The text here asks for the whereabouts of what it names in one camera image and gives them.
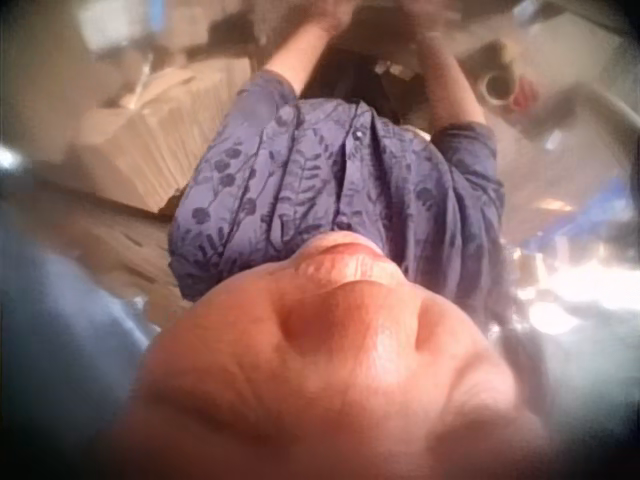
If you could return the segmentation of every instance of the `purple shirt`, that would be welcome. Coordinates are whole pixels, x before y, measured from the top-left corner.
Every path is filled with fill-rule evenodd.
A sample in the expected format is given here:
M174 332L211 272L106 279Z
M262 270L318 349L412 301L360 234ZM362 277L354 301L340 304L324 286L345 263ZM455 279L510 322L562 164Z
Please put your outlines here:
M191 179L170 266L196 301L315 235L350 230L486 331L506 313L496 170L486 126L452 125L429 143L363 103L299 101L280 76L260 72Z

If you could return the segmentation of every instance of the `rolled-up sleeve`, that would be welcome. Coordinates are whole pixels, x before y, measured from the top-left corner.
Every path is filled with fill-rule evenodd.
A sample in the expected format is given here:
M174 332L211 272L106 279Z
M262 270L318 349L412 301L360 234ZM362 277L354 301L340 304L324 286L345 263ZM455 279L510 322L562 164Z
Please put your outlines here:
M478 195L482 204L490 202L498 218L504 210L504 186L498 179L497 146L493 130L480 123L449 125L436 132L433 145L451 167Z
M169 266L187 300L199 299L218 283L219 258L262 132L282 108L296 101L295 91L280 75L267 70L255 74L196 167L169 233Z

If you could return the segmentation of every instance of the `person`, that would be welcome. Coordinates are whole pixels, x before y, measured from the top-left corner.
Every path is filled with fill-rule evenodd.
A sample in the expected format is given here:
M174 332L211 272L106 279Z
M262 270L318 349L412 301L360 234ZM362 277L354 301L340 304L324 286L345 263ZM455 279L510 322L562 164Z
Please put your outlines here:
M400 0L431 142L362 103L298 100L357 4L311 2L198 165L170 235L196 303L152 344L113 429L121 474L511 478L541 464L542 423L484 335L504 314L496 143L435 3Z

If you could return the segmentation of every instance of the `nose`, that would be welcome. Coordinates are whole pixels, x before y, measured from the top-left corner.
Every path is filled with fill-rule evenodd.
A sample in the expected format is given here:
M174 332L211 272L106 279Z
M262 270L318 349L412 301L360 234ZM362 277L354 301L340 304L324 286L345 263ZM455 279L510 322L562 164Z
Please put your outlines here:
M298 355L393 376L415 353L419 309L410 289L352 282L295 302L282 331Z

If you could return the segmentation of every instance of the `button-up shirt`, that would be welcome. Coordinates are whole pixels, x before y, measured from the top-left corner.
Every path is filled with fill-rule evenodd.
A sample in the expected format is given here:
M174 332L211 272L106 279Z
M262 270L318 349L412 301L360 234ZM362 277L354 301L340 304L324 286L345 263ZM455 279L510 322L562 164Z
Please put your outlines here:
M429 142L363 103L299 101L263 71L195 170L170 233L170 266L196 301L318 234L349 230L486 331L505 313L503 206L488 127L450 125Z

